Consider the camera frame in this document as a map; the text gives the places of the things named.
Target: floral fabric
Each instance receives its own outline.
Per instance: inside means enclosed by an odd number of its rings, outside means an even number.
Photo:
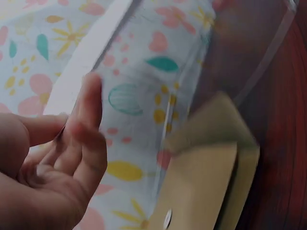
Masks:
[[[43,113],[75,48],[113,0],[1,0],[0,112]],[[97,71],[108,169],[76,230],[146,229],[185,121],[214,11],[208,0],[143,0]]]

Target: reddish wood grain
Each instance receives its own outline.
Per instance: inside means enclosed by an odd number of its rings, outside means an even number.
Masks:
[[[237,230],[307,230],[307,3],[240,107],[262,147]]]

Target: wooden table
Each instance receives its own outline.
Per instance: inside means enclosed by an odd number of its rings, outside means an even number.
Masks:
[[[262,147],[238,230],[307,229],[307,2],[239,108]]]
[[[259,8],[274,2],[258,0],[255,5],[259,1]],[[267,16],[265,20],[268,20],[268,14],[277,6],[283,7],[279,3],[271,5],[269,11],[260,11],[260,14],[267,14],[263,17]],[[276,28],[279,20],[264,26]],[[266,39],[272,36],[270,30],[267,33]],[[213,36],[210,46],[213,51],[209,48],[199,83],[201,89],[196,91],[196,97],[210,97],[210,92],[219,89],[235,97],[237,86],[240,88],[244,81],[242,77],[252,74],[245,59],[258,64],[257,52],[259,57],[265,52],[262,44],[251,48],[250,44],[255,41],[247,35],[246,46],[242,46],[240,37],[216,42]],[[237,52],[234,58],[223,53],[231,48]],[[195,102],[192,110],[201,103],[201,100]],[[239,106],[239,111],[261,146],[261,156],[236,229],[307,230],[307,1],[301,0],[282,45],[263,77]]]

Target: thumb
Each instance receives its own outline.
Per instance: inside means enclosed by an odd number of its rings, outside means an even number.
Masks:
[[[0,172],[15,178],[29,148],[51,141],[65,120],[62,115],[26,118],[0,114]]]

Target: brown envelope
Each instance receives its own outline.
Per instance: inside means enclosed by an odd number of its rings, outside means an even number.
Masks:
[[[260,151],[232,101],[218,93],[165,146],[174,156],[148,229],[163,230],[172,210],[169,230],[234,230]]]

